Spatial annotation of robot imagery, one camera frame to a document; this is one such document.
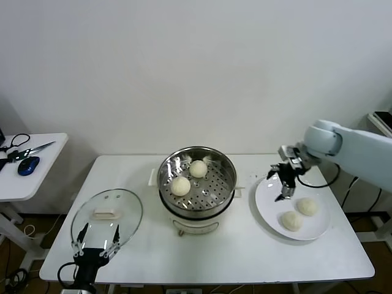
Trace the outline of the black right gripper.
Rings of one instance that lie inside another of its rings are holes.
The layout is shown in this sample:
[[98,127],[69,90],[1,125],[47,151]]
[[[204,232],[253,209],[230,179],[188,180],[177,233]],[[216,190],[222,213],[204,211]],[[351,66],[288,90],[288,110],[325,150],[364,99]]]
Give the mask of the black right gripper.
[[295,192],[295,179],[296,171],[289,163],[279,163],[271,165],[271,168],[266,176],[266,179],[270,179],[275,174],[278,174],[279,179],[282,183],[281,193],[275,198],[275,202],[290,200]]

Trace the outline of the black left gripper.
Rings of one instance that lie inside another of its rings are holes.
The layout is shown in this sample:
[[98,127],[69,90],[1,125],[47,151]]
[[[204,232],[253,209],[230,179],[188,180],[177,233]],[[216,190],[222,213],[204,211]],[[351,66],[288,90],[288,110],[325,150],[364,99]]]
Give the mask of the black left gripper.
[[108,256],[115,255],[120,249],[119,225],[113,235],[111,243],[105,242],[104,249],[84,248],[83,240],[89,228],[89,223],[79,231],[76,240],[72,240],[74,262],[77,265],[77,273],[74,279],[74,286],[87,287],[96,281],[97,272],[101,267],[106,266],[110,259]]

